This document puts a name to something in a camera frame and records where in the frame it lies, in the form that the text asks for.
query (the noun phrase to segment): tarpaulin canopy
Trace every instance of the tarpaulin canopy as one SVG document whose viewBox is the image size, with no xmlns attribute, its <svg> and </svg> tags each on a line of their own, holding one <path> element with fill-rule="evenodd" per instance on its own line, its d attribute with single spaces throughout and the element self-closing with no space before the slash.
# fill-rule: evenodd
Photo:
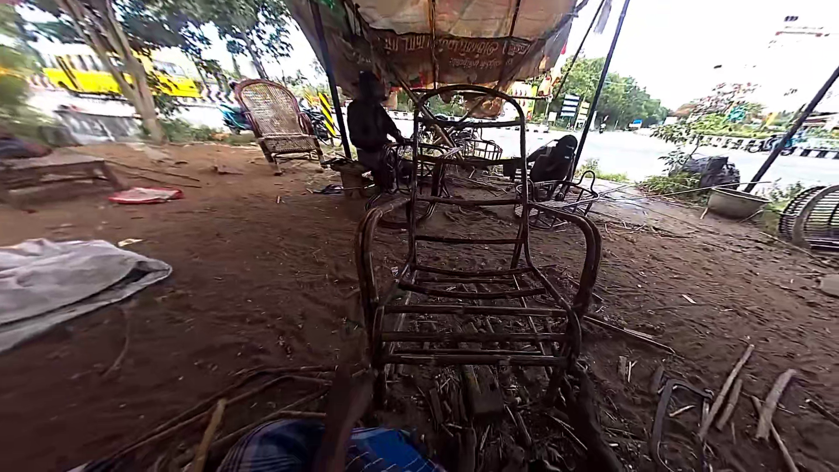
<svg viewBox="0 0 839 472">
<path fill-rule="evenodd" d="M 503 90 L 538 76 L 556 63 L 587 0 L 333 1 L 317 6 L 336 83 L 352 96 L 361 70 L 412 87 Z M 310 0 L 289 0 L 289 9 L 323 61 Z"/>
</svg>

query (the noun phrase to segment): wooden table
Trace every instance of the wooden table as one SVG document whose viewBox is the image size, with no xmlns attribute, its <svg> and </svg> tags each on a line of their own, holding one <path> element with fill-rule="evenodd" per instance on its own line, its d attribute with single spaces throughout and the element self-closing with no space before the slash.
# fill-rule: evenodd
<svg viewBox="0 0 839 472">
<path fill-rule="evenodd" d="M 101 157 L 66 154 L 7 158 L 0 160 L 0 202 L 19 207 L 12 190 L 81 180 L 105 180 L 111 182 L 115 190 L 122 189 L 122 184 Z"/>
</svg>

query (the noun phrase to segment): plaid cloth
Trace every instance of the plaid cloth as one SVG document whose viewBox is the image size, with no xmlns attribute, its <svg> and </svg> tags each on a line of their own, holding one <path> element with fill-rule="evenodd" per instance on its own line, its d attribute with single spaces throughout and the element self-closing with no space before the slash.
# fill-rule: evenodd
<svg viewBox="0 0 839 472">
<path fill-rule="evenodd" d="M 218 472 L 308 472 L 323 431 L 323 424 L 313 420 L 265 423 L 239 439 Z M 445 472 L 420 454 L 404 432 L 383 427 L 352 431 L 345 470 Z"/>
</svg>

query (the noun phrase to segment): seated person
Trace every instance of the seated person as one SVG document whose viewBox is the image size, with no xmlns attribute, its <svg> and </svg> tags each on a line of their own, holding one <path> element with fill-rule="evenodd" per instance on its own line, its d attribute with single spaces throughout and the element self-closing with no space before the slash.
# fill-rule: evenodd
<svg viewBox="0 0 839 472">
<path fill-rule="evenodd" d="M 384 190 L 391 190 L 393 177 L 385 163 L 384 146 L 390 144 L 388 135 L 398 143 L 405 138 L 382 107 L 382 83 L 370 71 L 358 74 L 359 97 L 347 107 L 347 126 L 350 141 L 358 151 L 358 161 L 373 173 L 373 181 Z"/>
<path fill-rule="evenodd" d="M 530 181 L 564 181 L 568 180 L 568 173 L 574 164 L 577 140 L 567 134 L 559 138 L 554 148 L 546 155 L 536 158 L 530 169 Z"/>
</svg>

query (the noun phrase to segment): metal pole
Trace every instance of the metal pole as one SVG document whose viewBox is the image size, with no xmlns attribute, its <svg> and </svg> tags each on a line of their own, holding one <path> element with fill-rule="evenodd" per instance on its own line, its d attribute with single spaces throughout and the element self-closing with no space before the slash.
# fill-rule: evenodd
<svg viewBox="0 0 839 472">
<path fill-rule="evenodd" d="M 821 86 L 821 89 L 819 89 L 819 91 L 816 93 L 816 96 L 813 97 L 812 100 L 810 100 L 810 104 L 807 105 L 807 108 L 805 108 L 803 112 L 801 112 L 801 115 L 798 117 L 797 120 L 795 120 L 795 123 L 792 125 L 792 128 L 790 128 L 789 131 L 787 131 L 787 134 L 784 136 L 784 138 L 781 139 L 780 142 L 775 145 L 775 149 L 772 149 L 772 152 L 769 154 L 769 157 L 766 158 L 766 162 L 764 162 L 763 165 L 760 166 L 760 169 L 758 169 L 758 173 L 754 175 L 752 182 L 759 181 L 763 178 L 763 174 L 765 174 L 766 171 L 769 170 L 769 167 L 772 165 L 772 163 L 775 162 L 776 159 L 778 159 L 778 155 L 780 155 L 781 150 L 784 149 L 784 145 L 786 144 L 786 142 L 789 141 L 789 139 L 792 138 L 793 135 L 798 132 L 798 129 L 801 128 L 801 124 L 803 124 L 804 120 L 806 120 L 807 117 L 810 116 L 810 113 L 813 112 L 813 109 L 816 108 L 816 105 L 819 104 L 819 101 L 825 96 L 827 90 L 831 88 L 833 82 L 836 81 L 837 77 L 839 77 L 839 66 L 827 79 L 825 85 Z M 751 192 L 754 189 L 755 185 L 757 184 L 748 184 L 746 186 L 746 192 Z"/>
<path fill-rule="evenodd" d="M 338 120 L 338 129 L 341 131 L 341 145 L 344 147 L 344 157 L 351 160 L 350 143 L 347 141 L 347 130 L 344 129 L 344 113 L 341 111 L 341 102 L 338 99 L 338 87 L 335 86 L 335 76 L 332 74 L 332 59 L 329 57 L 329 46 L 326 45 L 326 37 L 323 33 L 323 21 L 320 19 L 320 8 L 316 0 L 309 0 L 312 10 L 312 19 L 315 20 L 315 30 L 320 41 L 320 53 L 323 54 L 323 68 L 326 71 L 326 79 L 329 81 L 329 91 L 332 95 L 332 106 L 335 107 L 335 117 Z"/>
<path fill-rule="evenodd" d="M 606 0 L 600 0 L 600 5 L 597 5 L 597 11 L 594 12 L 594 16 L 591 17 L 591 23 L 588 25 L 588 29 L 586 33 L 582 36 L 582 41 L 580 41 L 580 47 L 577 48 L 577 51 L 574 53 L 574 57 L 571 58 L 571 65 L 568 66 L 568 71 L 562 75 L 562 80 L 560 80 L 560 86 L 556 88 L 556 95 L 561 98 L 560 94 L 562 93 L 562 86 L 565 85 L 565 81 L 568 80 L 568 75 L 571 74 L 571 69 L 574 68 L 574 64 L 576 63 L 576 58 L 580 55 L 580 51 L 582 51 L 582 46 L 586 43 L 586 38 L 588 38 L 588 34 L 591 32 L 591 28 L 594 26 L 594 22 L 597 21 L 597 15 L 600 13 L 600 10 L 603 8 L 603 4 Z M 550 110 L 550 103 L 548 106 L 545 107 L 545 123 L 548 123 L 548 111 Z"/>
<path fill-rule="evenodd" d="M 621 27 L 623 26 L 623 19 L 627 16 L 627 8 L 629 8 L 629 0 L 623 2 L 623 10 L 621 16 L 618 18 L 618 27 L 615 28 L 615 35 L 612 37 L 612 45 L 609 46 L 609 54 L 606 55 L 606 63 L 603 64 L 603 71 L 600 73 L 600 81 L 597 83 L 597 90 L 594 92 L 594 98 L 591 100 L 591 106 L 588 108 L 588 118 L 586 118 L 586 127 L 582 130 L 580 137 L 580 145 L 577 146 L 576 156 L 574 158 L 574 165 L 571 167 L 571 175 L 576 172 L 577 164 L 580 162 L 580 154 L 582 147 L 586 144 L 586 136 L 588 136 L 588 129 L 591 127 L 591 121 L 594 119 L 594 111 L 597 110 L 597 100 L 600 100 L 600 92 L 603 90 L 603 82 L 606 81 L 606 74 L 609 72 L 609 63 L 612 62 L 612 56 L 615 54 L 615 46 L 618 45 L 618 36 L 621 35 Z"/>
</svg>

